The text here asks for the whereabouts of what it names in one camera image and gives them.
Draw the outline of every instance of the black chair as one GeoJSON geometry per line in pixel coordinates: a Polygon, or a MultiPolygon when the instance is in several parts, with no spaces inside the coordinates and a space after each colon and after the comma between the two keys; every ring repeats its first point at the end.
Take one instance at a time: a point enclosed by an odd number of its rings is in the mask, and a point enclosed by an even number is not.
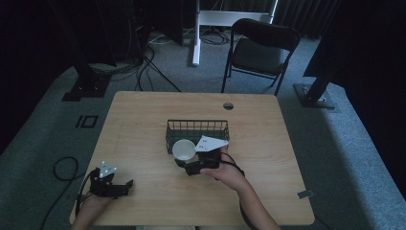
{"type": "Polygon", "coordinates": [[[288,27],[239,19],[232,26],[230,50],[227,57],[221,93],[232,71],[238,71],[273,80],[279,80],[275,96],[280,90],[290,57],[301,40],[300,34],[288,27]],[[243,35],[234,49],[235,34],[243,35]]]}

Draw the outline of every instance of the white desk leg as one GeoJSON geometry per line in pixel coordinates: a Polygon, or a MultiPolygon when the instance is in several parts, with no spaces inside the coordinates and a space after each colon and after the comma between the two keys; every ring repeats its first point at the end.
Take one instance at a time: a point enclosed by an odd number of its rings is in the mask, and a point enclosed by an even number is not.
{"type": "Polygon", "coordinates": [[[193,50],[193,65],[198,66],[200,60],[200,1],[196,0],[196,25],[194,26],[195,37],[194,37],[194,50],[193,50]]]}

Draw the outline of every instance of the black wire basket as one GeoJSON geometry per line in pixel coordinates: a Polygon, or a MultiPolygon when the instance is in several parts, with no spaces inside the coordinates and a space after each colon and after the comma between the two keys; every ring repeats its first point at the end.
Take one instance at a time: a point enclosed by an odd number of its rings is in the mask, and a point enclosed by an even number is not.
{"type": "Polygon", "coordinates": [[[168,120],[168,153],[172,154],[175,142],[188,139],[197,145],[203,135],[230,141],[228,122],[226,120],[168,120]]]}

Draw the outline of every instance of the gray carpet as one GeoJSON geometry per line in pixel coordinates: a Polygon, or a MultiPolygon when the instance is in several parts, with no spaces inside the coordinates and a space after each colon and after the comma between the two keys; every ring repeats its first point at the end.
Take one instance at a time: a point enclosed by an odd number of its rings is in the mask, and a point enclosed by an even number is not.
{"type": "MultiPolygon", "coordinates": [[[[182,91],[220,91],[228,45],[202,43],[200,65],[192,67],[192,44],[188,41],[184,47],[165,40],[156,42],[165,44],[150,44],[155,52],[153,63],[182,91]]],[[[405,200],[344,90],[333,84],[328,86],[327,92],[337,105],[332,111],[301,107],[293,84],[314,81],[302,75],[317,45],[318,40],[303,38],[278,95],[304,184],[316,193],[310,202],[317,220],[309,226],[283,229],[406,229],[405,200]]],[[[79,161],[78,174],[84,173],[114,94],[134,90],[137,84],[135,74],[119,74],[113,76],[104,98],[62,102],[77,77],[75,69],[70,68],[55,80],[1,155],[0,229],[40,229],[48,210],[68,185],[54,177],[55,162],[74,156],[79,161]],[[99,119],[93,128],[77,127],[80,116],[94,115],[99,119]]],[[[176,91],[151,68],[145,71],[141,85],[147,91],[176,91]]],[[[226,93],[273,94],[273,90],[267,80],[238,73],[226,85],[226,93]]],[[[64,160],[56,170],[61,177],[72,177],[74,161],[64,160]]],[[[68,219],[80,184],[78,179],[68,187],[48,216],[44,229],[69,229],[68,219]]]]}

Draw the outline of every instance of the wooden table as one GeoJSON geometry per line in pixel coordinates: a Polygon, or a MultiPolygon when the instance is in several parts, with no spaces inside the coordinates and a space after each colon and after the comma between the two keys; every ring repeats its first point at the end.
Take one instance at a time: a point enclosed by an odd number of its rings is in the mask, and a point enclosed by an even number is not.
{"type": "Polygon", "coordinates": [[[114,184],[134,179],[135,188],[113,200],[96,225],[244,225],[234,191],[177,167],[166,147],[168,119],[227,120],[229,153],[276,222],[314,221],[309,200],[297,196],[305,185],[274,96],[118,92],[87,173],[105,161],[118,168],[114,184]]]}

